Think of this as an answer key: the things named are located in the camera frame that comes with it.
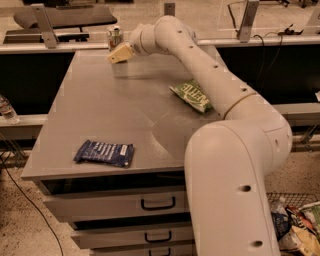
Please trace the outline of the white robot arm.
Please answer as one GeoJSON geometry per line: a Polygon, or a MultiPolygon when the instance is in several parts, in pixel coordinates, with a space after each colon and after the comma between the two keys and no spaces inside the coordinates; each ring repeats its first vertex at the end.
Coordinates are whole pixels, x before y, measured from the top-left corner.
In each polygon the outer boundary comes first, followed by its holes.
{"type": "Polygon", "coordinates": [[[174,16],[140,24],[109,56],[171,54],[199,84],[218,120],[193,133],[184,171],[197,256],[281,256],[264,177],[287,159],[292,131],[260,94],[196,43],[174,16]]]}

